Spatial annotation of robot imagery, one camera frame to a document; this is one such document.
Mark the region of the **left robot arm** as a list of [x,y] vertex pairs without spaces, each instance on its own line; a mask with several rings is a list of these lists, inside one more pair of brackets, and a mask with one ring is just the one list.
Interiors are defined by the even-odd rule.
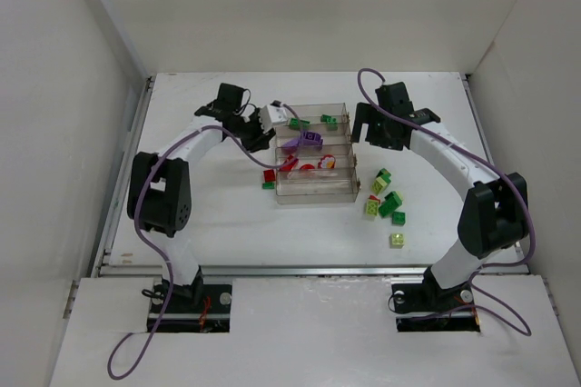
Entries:
[[127,215],[137,237],[162,259],[165,292],[192,298],[200,270],[189,243],[178,234],[192,215],[193,167],[226,139],[248,156],[267,150],[274,127],[288,119],[278,101],[245,114],[246,92],[220,84],[216,98],[195,110],[177,137],[158,151],[140,151],[133,158]]

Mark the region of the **green and lime brick top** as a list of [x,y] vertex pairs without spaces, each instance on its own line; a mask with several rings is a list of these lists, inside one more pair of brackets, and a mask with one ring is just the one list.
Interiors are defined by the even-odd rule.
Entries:
[[381,194],[387,189],[390,183],[391,183],[391,173],[386,168],[381,168],[378,171],[377,176],[370,187],[370,190],[374,194]]

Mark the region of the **aluminium rail front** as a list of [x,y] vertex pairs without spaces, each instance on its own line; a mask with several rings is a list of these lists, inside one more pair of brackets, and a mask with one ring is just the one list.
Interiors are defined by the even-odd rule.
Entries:
[[[96,277],[122,276],[155,276],[161,273],[162,268],[155,265],[103,265],[96,273]],[[423,266],[380,267],[380,266],[217,266],[202,267],[206,276],[233,277],[233,276],[411,276],[421,275],[425,271]]]

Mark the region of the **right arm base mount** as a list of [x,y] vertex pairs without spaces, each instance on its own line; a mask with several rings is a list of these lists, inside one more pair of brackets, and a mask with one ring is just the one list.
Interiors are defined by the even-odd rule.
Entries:
[[426,283],[394,283],[388,299],[398,332],[480,332],[468,284],[442,293]]

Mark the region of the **purple lego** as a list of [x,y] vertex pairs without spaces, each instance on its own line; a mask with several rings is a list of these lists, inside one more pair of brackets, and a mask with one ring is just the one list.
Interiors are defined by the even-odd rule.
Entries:
[[302,137],[296,136],[290,139],[288,142],[285,142],[281,146],[281,151],[283,154],[295,154],[300,150],[300,147],[303,145]]

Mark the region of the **small green brick in bin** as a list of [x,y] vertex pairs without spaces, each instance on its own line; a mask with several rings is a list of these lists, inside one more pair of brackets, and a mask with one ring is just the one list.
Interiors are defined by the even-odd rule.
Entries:
[[323,114],[320,117],[320,121],[322,123],[326,124],[327,126],[336,125],[338,123],[338,120],[335,116],[330,116],[327,114]]

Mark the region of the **green stepped lego brick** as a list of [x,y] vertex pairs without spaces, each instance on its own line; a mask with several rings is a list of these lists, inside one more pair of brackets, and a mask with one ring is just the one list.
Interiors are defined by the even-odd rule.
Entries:
[[298,118],[291,118],[288,123],[288,127],[292,130],[307,129],[309,126],[310,121]]

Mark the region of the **purple lotus lego brick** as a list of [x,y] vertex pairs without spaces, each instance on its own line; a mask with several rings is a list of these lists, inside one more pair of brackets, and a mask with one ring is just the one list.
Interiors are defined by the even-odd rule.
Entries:
[[300,134],[299,144],[301,147],[311,147],[320,150],[323,146],[323,138],[319,133],[304,131]]

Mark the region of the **red flower lego brick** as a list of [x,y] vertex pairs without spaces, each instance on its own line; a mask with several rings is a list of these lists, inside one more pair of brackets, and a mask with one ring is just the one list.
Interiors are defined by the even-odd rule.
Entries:
[[332,154],[325,154],[323,155],[319,162],[318,168],[319,169],[334,169],[336,164],[336,158]]

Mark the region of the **red lego cluster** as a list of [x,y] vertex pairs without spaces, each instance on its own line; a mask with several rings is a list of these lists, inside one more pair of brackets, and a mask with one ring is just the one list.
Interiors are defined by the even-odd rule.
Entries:
[[263,178],[265,183],[274,183],[276,181],[276,171],[273,169],[265,170]]

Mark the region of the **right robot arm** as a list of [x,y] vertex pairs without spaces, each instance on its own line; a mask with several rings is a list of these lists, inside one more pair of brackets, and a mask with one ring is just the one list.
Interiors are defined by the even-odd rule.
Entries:
[[415,109],[403,83],[383,84],[356,107],[352,140],[384,149],[410,150],[430,163],[463,201],[458,238],[406,292],[410,302],[436,305],[460,292],[496,252],[535,237],[527,182],[504,174],[458,144],[440,117]]

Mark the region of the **clear bin first row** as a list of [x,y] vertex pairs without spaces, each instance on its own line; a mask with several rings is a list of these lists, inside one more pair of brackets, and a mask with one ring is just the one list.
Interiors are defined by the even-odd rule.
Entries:
[[269,109],[273,113],[284,113],[287,116],[285,126],[291,130],[298,131],[300,128],[291,124],[291,118],[294,118],[293,113],[297,114],[303,123],[308,123],[309,126],[315,124],[325,124],[328,117],[335,118],[338,124],[348,124],[350,122],[350,115],[345,104],[303,104],[293,105],[292,112],[288,108],[281,106],[269,105]]

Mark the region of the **red rectangular lego brick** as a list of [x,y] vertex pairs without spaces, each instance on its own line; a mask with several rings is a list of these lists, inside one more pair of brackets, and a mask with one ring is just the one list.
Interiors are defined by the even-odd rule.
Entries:
[[298,164],[299,158],[295,155],[288,155],[287,158],[283,161],[281,167],[278,169],[281,173],[287,173],[292,171],[295,166]]

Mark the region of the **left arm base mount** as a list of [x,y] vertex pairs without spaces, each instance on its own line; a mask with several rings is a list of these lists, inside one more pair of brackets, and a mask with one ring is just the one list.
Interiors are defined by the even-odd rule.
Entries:
[[156,332],[229,332],[231,292],[230,284],[175,285]]

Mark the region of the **lime square brick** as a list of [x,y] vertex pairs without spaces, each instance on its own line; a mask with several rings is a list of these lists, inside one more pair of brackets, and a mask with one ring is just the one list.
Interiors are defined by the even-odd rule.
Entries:
[[405,246],[405,236],[403,233],[392,233],[389,236],[389,247],[391,249],[401,249]]

